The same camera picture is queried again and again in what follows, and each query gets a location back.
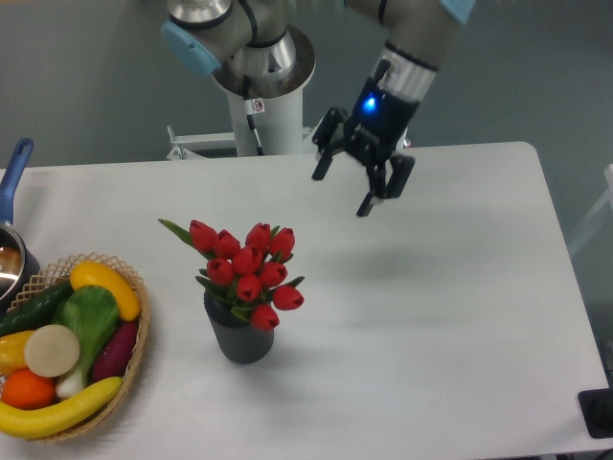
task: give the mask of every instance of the tulip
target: tulip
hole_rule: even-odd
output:
[[[279,310],[296,310],[303,305],[305,298],[293,286],[279,286],[272,294],[272,301]]]
[[[280,285],[287,277],[287,269],[283,264],[264,262],[261,266],[260,281],[263,288],[273,288]]]
[[[282,228],[270,242],[270,254],[274,256],[281,252],[281,262],[285,262],[289,259],[295,242],[294,231],[291,228]]]
[[[245,244],[254,244],[263,254],[268,250],[270,244],[270,225],[267,223],[258,223],[247,234]]]
[[[240,243],[227,230],[221,230],[213,247],[215,255],[221,259],[232,259],[240,251]]]
[[[232,258],[232,267],[237,275],[248,275],[255,273],[260,268],[263,255],[254,244],[243,247],[236,256]]]
[[[190,236],[193,247],[199,252],[209,252],[215,245],[217,232],[206,223],[192,220],[190,223]]]
[[[216,285],[230,286],[234,280],[234,269],[225,259],[211,259],[207,263],[207,275]]]
[[[242,276],[237,283],[237,296],[245,302],[253,302],[261,293],[261,283],[254,274]]]
[[[268,304],[256,305],[249,320],[254,328],[263,331],[271,331],[279,326],[279,316]]]

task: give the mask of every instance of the banana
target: banana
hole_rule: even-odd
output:
[[[121,386],[121,377],[110,377],[93,383],[72,398],[37,410],[16,409],[0,402],[0,431],[25,439],[59,433],[107,405]]]

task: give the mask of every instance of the eggplant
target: eggplant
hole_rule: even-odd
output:
[[[136,345],[138,322],[122,323],[108,341],[92,367],[92,382],[109,377],[123,377]]]

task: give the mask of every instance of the dark gray pot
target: dark gray pot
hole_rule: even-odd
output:
[[[251,364],[272,348],[274,331],[262,331],[236,318],[209,292],[204,292],[204,308],[209,315],[221,352],[231,361]]]

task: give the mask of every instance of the floor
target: floor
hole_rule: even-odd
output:
[[[312,126],[352,106],[386,34],[341,2],[288,3],[318,59]],[[25,136],[31,165],[48,166],[162,160],[168,124],[231,130],[224,96],[162,43],[166,15],[164,0],[0,1],[0,168]],[[479,0],[410,126],[414,145],[532,144],[568,238],[613,163],[611,24],[610,0]],[[573,260],[596,337],[613,337],[612,231],[613,218]]]

